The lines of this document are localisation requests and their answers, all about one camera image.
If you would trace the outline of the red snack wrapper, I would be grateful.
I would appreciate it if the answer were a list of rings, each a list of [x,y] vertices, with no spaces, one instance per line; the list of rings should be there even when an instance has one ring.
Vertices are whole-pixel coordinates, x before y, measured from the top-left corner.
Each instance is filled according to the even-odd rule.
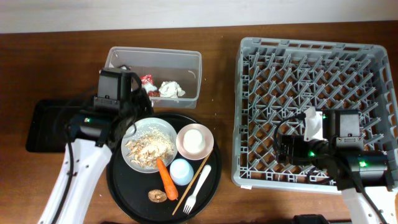
[[[140,77],[142,82],[142,87],[145,89],[148,96],[159,97],[160,93],[158,88],[154,85],[154,81],[151,74],[144,75]]]

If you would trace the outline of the white napkin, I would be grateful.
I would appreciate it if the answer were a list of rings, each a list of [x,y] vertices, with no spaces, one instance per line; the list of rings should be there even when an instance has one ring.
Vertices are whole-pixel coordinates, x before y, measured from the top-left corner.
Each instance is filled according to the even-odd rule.
[[[178,98],[185,95],[180,85],[175,81],[163,82],[159,88],[160,97]]]

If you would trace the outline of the grey plate with food scraps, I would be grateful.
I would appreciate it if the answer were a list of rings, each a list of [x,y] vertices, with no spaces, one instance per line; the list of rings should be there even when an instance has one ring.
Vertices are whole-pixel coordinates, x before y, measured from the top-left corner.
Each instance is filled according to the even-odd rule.
[[[157,159],[168,166],[177,156],[177,133],[164,119],[144,118],[135,122],[121,141],[121,155],[128,166],[142,173],[158,171]]]

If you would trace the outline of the white cup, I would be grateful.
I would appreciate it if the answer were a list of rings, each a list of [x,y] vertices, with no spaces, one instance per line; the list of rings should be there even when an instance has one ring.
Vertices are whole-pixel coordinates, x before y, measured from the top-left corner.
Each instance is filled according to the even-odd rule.
[[[183,146],[190,154],[198,154],[205,148],[205,138],[198,129],[189,129],[183,136]]]

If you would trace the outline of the pink saucer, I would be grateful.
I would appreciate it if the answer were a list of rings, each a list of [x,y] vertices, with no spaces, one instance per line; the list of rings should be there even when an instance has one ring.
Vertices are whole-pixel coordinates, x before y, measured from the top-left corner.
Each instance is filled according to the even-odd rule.
[[[190,154],[187,152],[183,146],[183,136],[189,129],[198,129],[203,134],[205,138],[205,148],[198,154]],[[212,132],[204,125],[198,123],[192,123],[184,126],[177,134],[176,138],[176,146],[178,152],[186,159],[197,161],[200,159],[204,159],[208,154],[213,150],[213,146],[215,145],[215,140]]]

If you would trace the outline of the light blue cup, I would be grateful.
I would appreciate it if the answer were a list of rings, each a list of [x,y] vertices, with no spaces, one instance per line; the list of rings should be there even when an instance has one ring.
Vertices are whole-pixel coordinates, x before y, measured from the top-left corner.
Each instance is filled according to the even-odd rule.
[[[170,165],[170,176],[175,184],[188,185],[193,179],[193,167],[185,159],[176,159]]]

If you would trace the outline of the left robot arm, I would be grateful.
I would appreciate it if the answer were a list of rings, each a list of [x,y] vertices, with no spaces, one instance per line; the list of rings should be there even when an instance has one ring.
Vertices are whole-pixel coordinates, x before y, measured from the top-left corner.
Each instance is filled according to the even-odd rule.
[[[98,180],[136,121],[153,114],[139,75],[130,69],[104,68],[90,109],[65,124],[65,156],[39,223],[83,223]]]

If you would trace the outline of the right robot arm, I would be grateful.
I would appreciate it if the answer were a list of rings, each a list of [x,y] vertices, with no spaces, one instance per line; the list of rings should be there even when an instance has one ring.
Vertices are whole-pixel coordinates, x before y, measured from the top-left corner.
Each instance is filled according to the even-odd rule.
[[[281,120],[273,133],[277,161],[325,170],[353,223],[397,223],[392,167],[385,152],[365,150],[359,111],[310,107],[293,119],[303,121],[304,134],[279,134],[290,118]]]

